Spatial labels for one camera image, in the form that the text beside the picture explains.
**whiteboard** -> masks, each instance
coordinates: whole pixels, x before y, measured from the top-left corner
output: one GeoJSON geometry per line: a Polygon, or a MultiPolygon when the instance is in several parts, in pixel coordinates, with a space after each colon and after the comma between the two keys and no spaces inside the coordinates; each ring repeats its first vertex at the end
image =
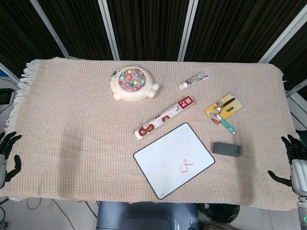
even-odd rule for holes
{"type": "Polygon", "coordinates": [[[134,158],[158,199],[214,164],[214,158],[188,123],[139,150],[134,158]]]}

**cable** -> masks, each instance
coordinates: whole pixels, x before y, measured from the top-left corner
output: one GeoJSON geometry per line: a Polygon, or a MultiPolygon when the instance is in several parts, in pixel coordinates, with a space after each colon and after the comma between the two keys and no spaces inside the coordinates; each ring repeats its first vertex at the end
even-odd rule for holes
{"type": "Polygon", "coordinates": [[[71,224],[72,229],[73,229],[73,230],[76,230],[76,229],[73,227],[73,225],[72,225],[72,223],[71,223],[71,220],[68,218],[68,216],[65,214],[65,212],[61,209],[61,207],[59,206],[59,204],[58,204],[54,199],[52,199],[52,200],[53,200],[53,202],[58,206],[59,210],[63,213],[63,215],[67,218],[68,222],[71,224]]]}
{"type": "Polygon", "coordinates": [[[40,199],[39,199],[39,203],[38,203],[38,205],[37,205],[36,207],[30,207],[30,206],[29,206],[29,200],[30,200],[30,198],[27,199],[27,208],[28,208],[29,210],[32,210],[32,211],[35,210],[35,209],[38,209],[38,207],[39,207],[40,204],[42,203],[42,198],[40,198],[40,199]]]}
{"type": "Polygon", "coordinates": [[[87,201],[85,202],[86,205],[88,206],[88,208],[90,209],[90,211],[92,212],[92,214],[97,218],[97,215],[93,212],[93,210],[91,209],[91,207],[88,205],[87,201]]]}
{"type": "Polygon", "coordinates": [[[17,83],[12,82],[11,80],[7,80],[7,79],[3,79],[3,78],[0,78],[0,79],[1,79],[1,80],[4,80],[4,81],[9,81],[9,82],[12,83],[12,84],[18,85],[17,83]]]}
{"type": "Polygon", "coordinates": [[[0,221],[0,223],[2,223],[3,221],[4,221],[4,218],[5,218],[5,211],[4,211],[4,209],[0,206],[0,209],[3,211],[3,218],[2,218],[2,220],[0,221]]]}
{"type": "Polygon", "coordinates": [[[13,96],[13,99],[12,99],[12,102],[8,105],[8,106],[6,106],[4,109],[2,109],[1,111],[0,111],[0,113],[2,113],[4,110],[6,110],[8,107],[10,107],[11,106],[11,104],[13,104],[13,102],[14,102],[14,97],[15,97],[15,91],[14,91],[14,96],[13,96]]]}

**yellow card packaging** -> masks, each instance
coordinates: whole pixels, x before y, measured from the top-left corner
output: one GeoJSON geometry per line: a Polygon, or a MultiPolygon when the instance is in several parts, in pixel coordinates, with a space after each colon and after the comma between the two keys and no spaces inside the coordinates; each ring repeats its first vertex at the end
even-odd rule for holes
{"type": "Polygon", "coordinates": [[[227,119],[242,107],[242,103],[236,98],[234,93],[231,92],[206,108],[205,113],[214,123],[219,124],[220,121],[217,119],[216,114],[223,119],[227,119]]]}

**floor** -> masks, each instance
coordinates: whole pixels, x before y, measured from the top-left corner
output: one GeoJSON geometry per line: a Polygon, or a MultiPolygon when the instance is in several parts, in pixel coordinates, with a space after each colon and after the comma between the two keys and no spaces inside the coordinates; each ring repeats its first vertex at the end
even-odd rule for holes
{"type": "MultiPolygon", "coordinates": [[[[95,230],[96,218],[84,202],[56,200],[75,230],[95,230]]],[[[29,210],[27,200],[21,202],[8,201],[2,205],[6,212],[5,221],[9,223],[7,230],[72,230],[63,213],[50,199],[42,199],[36,210],[29,210]]],[[[29,207],[38,205],[38,198],[29,200],[29,207]]],[[[89,202],[94,213],[97,213],[96,202],[89,202]]],[[[200,213],[200,221],[209,222],[200,213]]],[[[260,208],[242,206],[238,217],[231,223],[233,227],[242,230],[300,230],[297,210],[272,211],[260,208]]]]}

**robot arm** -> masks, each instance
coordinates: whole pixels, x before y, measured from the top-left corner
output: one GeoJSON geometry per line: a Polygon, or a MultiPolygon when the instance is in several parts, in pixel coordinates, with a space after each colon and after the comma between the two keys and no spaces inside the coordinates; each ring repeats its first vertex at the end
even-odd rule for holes
{"type": "Polygon", "coordinates": [[[291,186],[293,191],[299,195],[298,215],[302,230],[307,230],[307,151],[304,145],[298,140],[288,135],[290,141],[282,137],[287,149],[290,163],[290,180],[276,176],[272,171],[269,175],[275,181],[291,186]]]}
{"type": "Polygon", "coordinates": [[[3,188],[5,182],[11,181],[11,179],[21,170],[21,160],[18,155],[14,156],[15,168],[12,171],[7,173],[6,166],[13,144],[19,140],[22,135],[15,136],[16,132],[12,132],[3,138],[4,135],[4,132],[0,134],[0,140],[3,139],[0,143],[0,188],[3,188]]]}

